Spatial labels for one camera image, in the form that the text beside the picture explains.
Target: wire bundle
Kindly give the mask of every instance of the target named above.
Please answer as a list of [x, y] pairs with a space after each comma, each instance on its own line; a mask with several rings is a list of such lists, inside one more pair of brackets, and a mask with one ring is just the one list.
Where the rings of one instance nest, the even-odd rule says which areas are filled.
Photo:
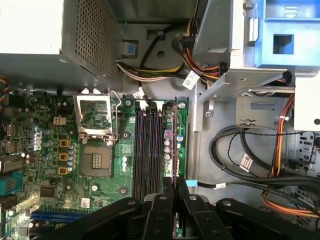
[[3, 88], [1, 95], [0, 95], [0, 108], [1, 108], [2, 103], [4, 102], [4, 99], [6, 97], [6, 94], [9, 92], [9, 84], [8, 84], [7, 80], [2, 79], [2, 78], [0, 78], [0, 82], [3, 83], [3, 85], [4, 85], [4, 88]]

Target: metal panel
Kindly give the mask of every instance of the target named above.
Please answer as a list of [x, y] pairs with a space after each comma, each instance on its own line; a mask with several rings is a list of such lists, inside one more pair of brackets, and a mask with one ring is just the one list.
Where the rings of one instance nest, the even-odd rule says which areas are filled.
[[[193, 17], [196, 0], [107, 0], [120, 23], [176, 23]], [[208, 0], [200, 0], [199, 16]]]
[[239, 128], [276, 129], [286, 98], [237, 96], [235, 124]]

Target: blue slot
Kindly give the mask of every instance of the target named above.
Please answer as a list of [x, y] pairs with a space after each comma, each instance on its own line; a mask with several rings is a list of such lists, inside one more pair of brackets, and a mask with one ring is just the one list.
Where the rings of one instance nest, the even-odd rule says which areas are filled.
[[36, 221], [51, 221], [56, 223], [71, 223], [78, 220], [87, 214], [56, 212], [56, 211], [34, 211], [30, 214], [30, 219]]

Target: metal bracket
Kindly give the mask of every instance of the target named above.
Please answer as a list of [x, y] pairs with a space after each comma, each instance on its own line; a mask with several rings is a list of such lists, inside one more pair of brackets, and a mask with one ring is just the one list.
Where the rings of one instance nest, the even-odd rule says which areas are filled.
[[[115, 106], [115, 135], [114, 135], [114, 125], [113, 125], [113, 110], [111, 106], [111, 97], [110, 93], [114, 93], [119, 100], [119, 104]], [[79, 133], [79, 141], [82, 144], [87, 144], [88, 139], [102, 139], [104, 142], [107, 141], [107, 145], [113, 145], [113, 142], [118, 140], [118, 107], [121, 105], [121, 99], [118, 94], [110, 90], [107, 94], [101, 93], [99, 90], [94, 89], [93, 92], [89, 92], [87, 88], [85, 88], [80, 95], [73, 96], [74, 100], [74, 108], [75, 108], [75, 115]], [[83, 127], [82, 121], [84, 119], [83, 112], [81, 109], [81, 101], [88, 101], [88, 102], [105, 102], [106, 103], [106, 113], [104, 114], [106, 120], [109, 122], [110, 127], [107, 129], [92, 129], [92, 128], [85, 128]]]
[[208, 111], [205, 113], [205, 116], [207, 118], [212, 118], [214, 116], [214, 107], [215, 107], [215, 100], [210, 99], [209, 100], [209, 109]]

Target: chip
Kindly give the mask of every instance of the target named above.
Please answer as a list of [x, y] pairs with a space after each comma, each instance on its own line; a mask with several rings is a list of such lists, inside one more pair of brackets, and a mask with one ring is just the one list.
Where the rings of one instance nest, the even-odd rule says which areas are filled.
[[41, 198], [55, 198], [57, 197], [57, 186], [41, 186], [40, 197]]
[[27, 226], [21, 226], [19, 228], [19, 235], [21, 237], [26, 237], [29, 235], [29, 228]]

